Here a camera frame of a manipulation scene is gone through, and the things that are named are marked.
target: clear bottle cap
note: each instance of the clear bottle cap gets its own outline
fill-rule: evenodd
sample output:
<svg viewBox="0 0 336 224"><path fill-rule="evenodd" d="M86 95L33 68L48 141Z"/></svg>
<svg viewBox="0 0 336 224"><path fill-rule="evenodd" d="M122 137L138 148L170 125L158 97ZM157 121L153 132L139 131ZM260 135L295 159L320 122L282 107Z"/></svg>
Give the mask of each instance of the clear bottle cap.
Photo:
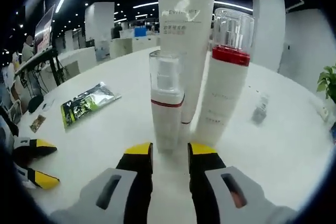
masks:
<svg viewBox="0 0 336 224"><path fill-rule="evenodd" d="M150 53L152 90L181 91L181 59L178 55L165 54L160 50Z"/></svg>
<svg viewBox="0 0 336 224"><path fill-rule="evenodd" d="M230 47L251 53L254 18L237 10L218 8L213 30L214 46Z"/></svg>

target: white pillar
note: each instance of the white pillar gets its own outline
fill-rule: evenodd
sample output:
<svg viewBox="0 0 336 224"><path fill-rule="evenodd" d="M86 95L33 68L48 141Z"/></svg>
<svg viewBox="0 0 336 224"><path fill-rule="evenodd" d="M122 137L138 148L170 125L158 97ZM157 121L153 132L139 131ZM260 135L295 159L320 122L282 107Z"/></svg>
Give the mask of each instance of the white pillar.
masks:
<svg viewBox="0 0 336 224"><path fill-rule="evenodd" d="M86 41L111 41L114 28L114 2L98 2L85 11Z"/></svg>
<svg viewBox="0 0 336 224"><path fill-rule="evenodd" d="M65 39L65 50L66 51L74 50L73 47L74 39L72 38L72 30L68 30L65 32L64 39Z"/></svg>
<svg viewBox="0 0 336 224"><path fill-rule="evenodd" d="M61 54L65 50L63 39L63 37L55 39L56 49L59 54Z"/></svg>
<svg viewBox="0 0 336 224"><path fill-rule="evenodd" d="M277 72L285 41L285 0L253 0L255 17L251 61Z"/></svg>

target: white round table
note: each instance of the white round table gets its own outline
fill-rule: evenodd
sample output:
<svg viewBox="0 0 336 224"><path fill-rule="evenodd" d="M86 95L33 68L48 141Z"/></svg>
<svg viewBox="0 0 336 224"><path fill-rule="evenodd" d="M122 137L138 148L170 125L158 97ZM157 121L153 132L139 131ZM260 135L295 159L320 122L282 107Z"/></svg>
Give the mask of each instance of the white round table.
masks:
<svg viewBox="0 0 336 224"><path fill-rule="evenodd" d="M38 108L23 116L20 136L43 138L58 148L31 165L61 181L52 190L30 191L47 214L75 203L82 187L106 168L116 167L128 147L147 141L155 146L148 56L157 49L138 51L82 73L45 96L47 102L55 99L47 112ZM122 98L65 131L61 104L100 81ZM262 93L269 95L267 117L256 126L251 116ZM251 63L246 86L216 149L227 166L237 167L259 183L267 199L298 210L320 182L333 150L330 133L312 105L320 102L290 79ZM46 120L33 133L29 125L38 114ZM171 157L154 148L148 223L196 223L186 144L182 146Z"/></svg>

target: monitor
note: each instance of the monitor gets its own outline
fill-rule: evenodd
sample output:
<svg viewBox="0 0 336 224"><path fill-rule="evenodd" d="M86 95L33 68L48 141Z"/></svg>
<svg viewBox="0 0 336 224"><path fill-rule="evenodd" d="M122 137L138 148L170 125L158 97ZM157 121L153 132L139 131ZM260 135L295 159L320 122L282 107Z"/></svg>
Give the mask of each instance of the monitor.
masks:
<svg viewBox="0 0 336 224"><path fill-rule="evenodd" d="M34 54L42 52L51 45L51 25L53 23L54 8L55 6L52 6L36 26Z"/></svg>

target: gray gripper part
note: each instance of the gray gripper part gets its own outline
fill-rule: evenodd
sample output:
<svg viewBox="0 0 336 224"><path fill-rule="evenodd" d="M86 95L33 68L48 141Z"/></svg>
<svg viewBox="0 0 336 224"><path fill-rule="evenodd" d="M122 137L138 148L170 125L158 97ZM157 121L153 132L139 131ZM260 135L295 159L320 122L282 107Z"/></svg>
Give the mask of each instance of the gray gripper part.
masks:
<svg viewBox="0 0 336 224"><path fill-rule="evenodd" d="M59 224L123 224L127 197L137 172L108 168L80 192L79 200L50 217Z"/></svg>
<svg viewBox="0 0 336 224"><path fill-rule="evenodd" d="M227 167L205 172L215 194L220 224L280 224L288 223L296 214L289 207L277 207L265 198L259 184L235 167ZM230 181L245 206L237 208L225 181Z"/></svg>

